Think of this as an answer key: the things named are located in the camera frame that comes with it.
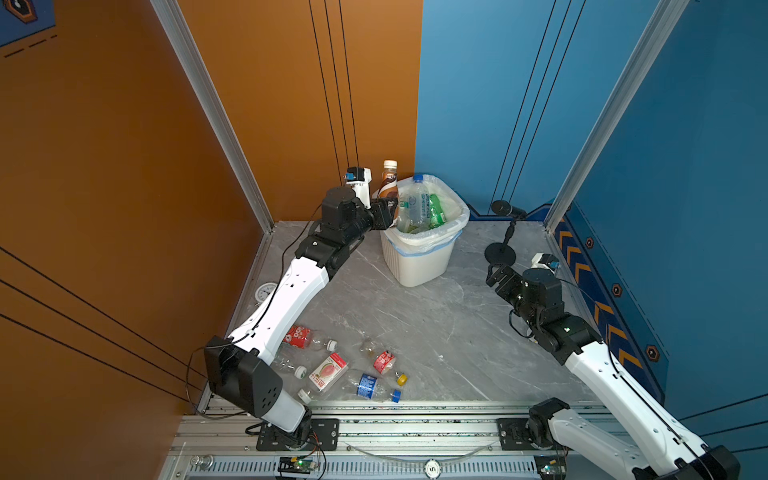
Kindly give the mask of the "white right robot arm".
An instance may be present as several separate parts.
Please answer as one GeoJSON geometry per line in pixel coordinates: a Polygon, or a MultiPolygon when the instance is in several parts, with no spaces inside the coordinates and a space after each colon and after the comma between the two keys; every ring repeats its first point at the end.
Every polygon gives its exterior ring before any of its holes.
{"type": "Polygon", "coordinates": [[[574,450],[615,479],[736,479],[741,465],[670,414],[621,366],[586,320],[566,311],[560,280],[548,269],[522,273],[492,264],[486,283],[525,321],[537,344],[579,378],[629,434],[626,443],[558,398],[529,410],[533,445],[574,450]]]}

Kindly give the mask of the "green sprite bottle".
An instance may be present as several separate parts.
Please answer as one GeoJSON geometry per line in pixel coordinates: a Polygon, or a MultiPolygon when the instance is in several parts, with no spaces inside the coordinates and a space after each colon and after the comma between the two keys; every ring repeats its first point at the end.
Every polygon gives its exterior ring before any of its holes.
{"type": "Polygon", "coordinates": [[[429,228],[435,229],[447,222],[447,217],[436,194],[429,195],[429,228]]]}

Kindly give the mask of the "brown coffee drink bottle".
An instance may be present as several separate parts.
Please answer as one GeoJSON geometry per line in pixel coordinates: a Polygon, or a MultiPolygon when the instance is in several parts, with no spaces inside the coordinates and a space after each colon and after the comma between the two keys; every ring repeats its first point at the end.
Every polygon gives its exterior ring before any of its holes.
{"type": "Polygon", "coordinates": [[[378,190],[378,198],[398,198],[398,162],[396,160],[385,160],[383,162],[383,172],[381,186],[378,190]]]}

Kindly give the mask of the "crushed bottle red label yellow cap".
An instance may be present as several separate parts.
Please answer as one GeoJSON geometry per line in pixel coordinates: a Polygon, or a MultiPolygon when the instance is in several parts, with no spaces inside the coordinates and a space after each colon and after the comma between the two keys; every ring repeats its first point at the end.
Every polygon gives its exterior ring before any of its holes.
{"type": "Polygon", "coordinates": [[[398,386],[404,387],[409,381],[409,376],[399,364],[398,356],[385,344],[366,338],[359,351],[377,373],[382,376],[391,376],[398,386]]]}

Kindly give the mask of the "pink white label bottle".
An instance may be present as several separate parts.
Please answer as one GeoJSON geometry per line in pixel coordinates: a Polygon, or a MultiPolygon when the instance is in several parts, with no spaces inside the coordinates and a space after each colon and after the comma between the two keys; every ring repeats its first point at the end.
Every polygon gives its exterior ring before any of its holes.
{"type": "Polygon", "coordinates": [[[332,352],[305,379],[298,391],[298,398],[305,405],[324,398],[348,370],[348,362],[338,353],[332,352]]]}

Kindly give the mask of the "crushed bottle blue label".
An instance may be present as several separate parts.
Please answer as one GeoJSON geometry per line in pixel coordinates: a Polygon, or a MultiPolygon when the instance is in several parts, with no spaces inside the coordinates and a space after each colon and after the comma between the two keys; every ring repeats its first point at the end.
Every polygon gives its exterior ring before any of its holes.
{"type": "Polygon", "coordinates": [[[364,400],[399,403],[402,399],[399,389],[390,387],[379,377],[367,373],[352,373],[343,389],[364,400]]]}

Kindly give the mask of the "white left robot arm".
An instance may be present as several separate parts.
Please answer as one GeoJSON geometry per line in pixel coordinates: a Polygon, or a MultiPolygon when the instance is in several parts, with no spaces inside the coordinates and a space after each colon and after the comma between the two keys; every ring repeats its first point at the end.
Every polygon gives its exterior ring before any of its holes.
{"type": "Polygon", "coordinates": [[[201,348],[213,394],[301,442],[308,438],[311,411],[284,390],[271,363],[289,329],[365,235],[393,226],[397,206],[393,197],[365,205],[348,186],[327,192],[321,217],[297,237],[294,258],[266,302],[228,337],[215,336],[201,348]]]}

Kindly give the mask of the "clear water bottle blue cap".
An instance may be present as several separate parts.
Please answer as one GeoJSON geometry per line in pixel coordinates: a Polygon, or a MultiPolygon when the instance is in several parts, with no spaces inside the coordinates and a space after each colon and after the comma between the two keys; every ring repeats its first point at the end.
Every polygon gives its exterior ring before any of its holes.
{"type": "Polygon", "coordinates": [[[407,221],[405,232],[416,234],[430,228],[429,191],[421,174],[412,177],[413,183],[407,191],[407,221]]]}

